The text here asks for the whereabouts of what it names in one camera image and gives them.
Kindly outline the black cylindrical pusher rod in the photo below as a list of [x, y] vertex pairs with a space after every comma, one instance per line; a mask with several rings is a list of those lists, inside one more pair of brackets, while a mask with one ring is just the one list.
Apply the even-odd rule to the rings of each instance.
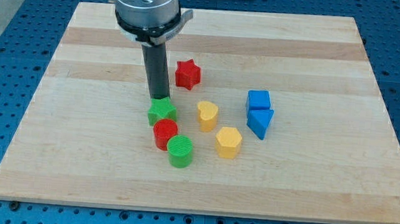
[[166, 45], [142, 46], [146, 77], [151, 98], [170, 96]]

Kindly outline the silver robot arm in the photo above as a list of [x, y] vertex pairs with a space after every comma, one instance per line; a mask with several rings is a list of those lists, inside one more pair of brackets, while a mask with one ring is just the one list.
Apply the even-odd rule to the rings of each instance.
[[193, 19], [182, 11], [180, 0], [109, 0], [114, 3], [117, 24], [128, 40], [141, 45], [150, 97], [170, 96], [166, 43]]

